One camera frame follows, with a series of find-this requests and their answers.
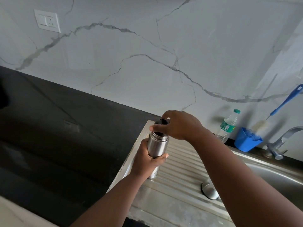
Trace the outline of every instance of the hand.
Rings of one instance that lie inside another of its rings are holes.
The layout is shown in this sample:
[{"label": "hand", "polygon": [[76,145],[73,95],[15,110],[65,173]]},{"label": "hand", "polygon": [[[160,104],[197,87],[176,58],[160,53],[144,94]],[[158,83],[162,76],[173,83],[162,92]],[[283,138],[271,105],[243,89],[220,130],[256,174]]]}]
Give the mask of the hand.
[{"label": "hand", "polygon": [[201,133],[207,131],[196,117],[184,111],[166,111],[162,118],[170,118],[170,123],[167,125],[152,125],[149,130],[188,142],[201,137]]},{"label": "hand", "polygon": [[134,164],[130,173],[141,177],[143,180],[147,179],[157,166],[165,163],[166,158],[169,156],[169,154],[163,154],[153,159],[149,156],[149,152],[147,150],[147,140],[148,139],[143,139],[141,141],[141,145],[134,158]]}]

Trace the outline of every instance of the chrome tap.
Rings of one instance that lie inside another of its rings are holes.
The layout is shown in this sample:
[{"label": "chrome tap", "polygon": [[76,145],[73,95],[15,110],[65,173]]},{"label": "chrome tap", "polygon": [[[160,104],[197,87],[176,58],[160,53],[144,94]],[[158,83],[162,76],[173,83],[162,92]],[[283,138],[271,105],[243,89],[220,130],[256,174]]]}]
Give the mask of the chrome tap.
[{"label": "chrome tap", "polygon": [[276,160],[283,159],[283,154],[287,150],[279,152],[278,148],[280,148],[294,133],[302,130],[303,126],[296,126],[289,129],[277,141],[267,144],[267,152],[264,155],[269,158],[273,155]]}]

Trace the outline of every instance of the blue brush handle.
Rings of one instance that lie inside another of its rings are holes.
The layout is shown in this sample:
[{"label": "blue brush handle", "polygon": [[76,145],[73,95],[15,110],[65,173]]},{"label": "blue brush handle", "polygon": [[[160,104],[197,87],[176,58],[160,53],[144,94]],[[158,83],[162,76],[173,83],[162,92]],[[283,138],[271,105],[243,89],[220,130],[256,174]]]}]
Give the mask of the blue brush handle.
[{"label": "blue brush handle", "polygon": [[273,116],[274,114],[276,114],[286,103],[288,103],[289,101],[291,101],[293,98],[295,98],[297,95],[299,95],[301,93],[301,91],[303,91],[303,84],[298,85],[290,94],[289,96],[286,98],[286,100],[284,100],[284,102],[275,110],[272,111],[272,113],[270,113],[270,116]]}]

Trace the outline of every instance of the clear plastic bottle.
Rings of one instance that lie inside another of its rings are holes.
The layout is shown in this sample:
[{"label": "clear plastic bottle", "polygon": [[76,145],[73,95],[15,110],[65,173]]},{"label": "clear plastic bottle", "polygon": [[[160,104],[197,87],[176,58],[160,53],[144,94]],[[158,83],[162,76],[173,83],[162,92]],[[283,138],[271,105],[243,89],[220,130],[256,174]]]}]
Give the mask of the clear plastic bottle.
[{"label": "clear plastic bottle", "polygon": [[237,124],[237,118],[240,114],[240,110],[234,109],[233,113],[224,119],[224,121],[221,123],[220,130],[218,133],[216,133],[216,137],[222,142],[225,143],[227,139],[229,138],[230,134],[234,130]]}]

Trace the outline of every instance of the stainless steel bottle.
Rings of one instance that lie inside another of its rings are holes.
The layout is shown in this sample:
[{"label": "stainless steel bottle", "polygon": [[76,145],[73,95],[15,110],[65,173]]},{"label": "stainless steel bottle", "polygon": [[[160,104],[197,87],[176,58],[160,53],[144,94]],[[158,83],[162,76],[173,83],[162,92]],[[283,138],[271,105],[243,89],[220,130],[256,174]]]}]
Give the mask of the stainless steel bottle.
[{"label": "stainless steel bottle", "polygon": [[[161,119],[155,124],[168,124],[168,121]],[[161,156],[165,153],[167,145],[169,143],[169,136],[160,132],[150,132],[149,139],[147,141],[147,150],[149,155],[153,158]],[[159,166],[153,171],[153,173],[148,177],[148,179],[153,179],[157,176]]]}]

